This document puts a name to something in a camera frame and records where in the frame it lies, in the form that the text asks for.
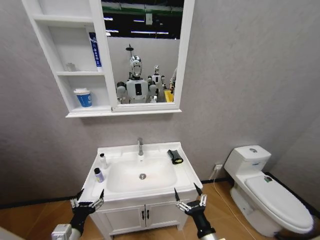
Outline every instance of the paper cup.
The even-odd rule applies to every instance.
[[[90,90],[87,88],[76,88],[73,92],[76,94],[82,107],[88,108],[92,106]]]

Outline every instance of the toilet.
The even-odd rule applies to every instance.
[[[305,234],[313,228],[307,208],[276,180],[262,172],[271,154],[258,145],[232,150],[224,164],[234,179],[231,196],[247,221],[262,235],[281,229]]]

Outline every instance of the white sink basin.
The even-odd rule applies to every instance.
[[[172,164],[168,150],[178,150],[184,162]],[[104,153],[108,168],[102,169],[99,155]],[[98,183],[94,169],[100,168],[105,180]],[[143,145],[143,156],[138,155],[138,145],[100,147],[83,185],[80,201],[95,201],[104,189],[104,200],[124,200],[159,194],[173,194],[194,190],[194,183],[202,184],[193,170],[180,142]]]
[[[163,157],[141,157],[142,161],[121,161],[110,168],[106,188],[112,192],[125,193],[166,188],[177,182],[172,163]]]

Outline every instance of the yellow object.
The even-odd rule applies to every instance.
[[[164,95],[167,103],[172,103],[174,101],[174,94],[171,93],[171,90],[165,90]]]

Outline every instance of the white shelf unit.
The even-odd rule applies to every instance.
[[[88,32],[95,32],[89,0],[23,0],[53,76],[69,110],[68,118],[109,116],[106,76],[98,71]],[[68,71],[67,64],[76,71]],[[82,107],[76,88],[91,91],[92,106]]]

